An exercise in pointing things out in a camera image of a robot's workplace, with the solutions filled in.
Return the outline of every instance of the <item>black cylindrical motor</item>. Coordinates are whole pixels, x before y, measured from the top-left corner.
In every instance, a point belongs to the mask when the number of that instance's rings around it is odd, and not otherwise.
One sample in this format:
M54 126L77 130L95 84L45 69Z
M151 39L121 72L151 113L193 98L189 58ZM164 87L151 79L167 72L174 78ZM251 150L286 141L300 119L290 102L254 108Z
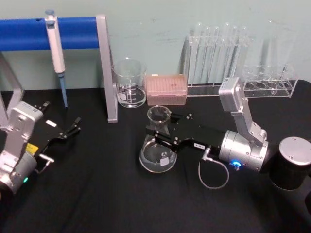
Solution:
M311 167L311 143L300 137L287 137L279 144L270 169L270 179L279 188L297 189Z

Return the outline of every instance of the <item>gray cable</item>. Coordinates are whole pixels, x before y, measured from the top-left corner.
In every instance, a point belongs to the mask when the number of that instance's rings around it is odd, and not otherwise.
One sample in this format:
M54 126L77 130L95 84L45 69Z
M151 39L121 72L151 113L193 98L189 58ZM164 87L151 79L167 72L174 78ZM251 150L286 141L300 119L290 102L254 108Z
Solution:
M219 187L210 187L208 185L206 185L202 178L201 178L201 172L200 172L200 164L201 164L201 161L199 162L199 166L198 166L198 175L199 175L199 179L201 181L201 183L204 185L204 187L208 188L208 189L220 189L220 188L223 188L229 181L229 171L228 171L228 168L221 162L217 161L217 160L213 160L212 158L207 158L207 160L211 161L211 162L214 162L214 163L217 163L217 164L220 164L221 166L223 166L227 172L227 180L225 181L224 184L222 184L221 186Z

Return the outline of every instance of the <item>pipette tip box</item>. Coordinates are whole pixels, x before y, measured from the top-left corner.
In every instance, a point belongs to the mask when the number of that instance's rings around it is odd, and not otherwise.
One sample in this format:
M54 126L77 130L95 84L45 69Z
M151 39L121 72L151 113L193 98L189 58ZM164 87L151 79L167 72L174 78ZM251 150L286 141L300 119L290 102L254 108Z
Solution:
M183 74L147 75L144 80L148 105L184 105L187 78Z

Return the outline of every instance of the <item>blue led light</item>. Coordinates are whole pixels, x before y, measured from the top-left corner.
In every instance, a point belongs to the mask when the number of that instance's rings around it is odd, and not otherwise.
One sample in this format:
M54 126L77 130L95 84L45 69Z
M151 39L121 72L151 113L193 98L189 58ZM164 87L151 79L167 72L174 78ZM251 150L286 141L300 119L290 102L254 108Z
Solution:
M236 160L231 161L231 164L234 166L241 166L241 163Z

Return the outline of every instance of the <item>black table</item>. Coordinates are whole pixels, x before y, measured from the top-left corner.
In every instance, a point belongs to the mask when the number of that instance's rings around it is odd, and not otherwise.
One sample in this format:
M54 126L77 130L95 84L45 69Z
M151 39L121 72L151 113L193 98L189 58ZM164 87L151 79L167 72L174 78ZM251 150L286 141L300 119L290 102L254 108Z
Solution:
M267 175L230 167L227 186L207 190L197 175L202 154L191 149L181 151L167 173L148 173L138 161L147 105L119 106L118 123L108 124L102 89L67 93L67 111L59 90L27 91L24 96L29 104L51 101L45 116L62 127L80 116L82 130L66 145L50 147L46 154L55 163L41 175L30 176L11 202L1 202L2 232L311 232L304 205L310 178L298 190L285 192ZM299 81L292 98L249 103L253 120L268 132L268 140L279 142L287 136L311 138L310 100L311 84ZM218 97L190 98L185 106L170 109L236 131Z

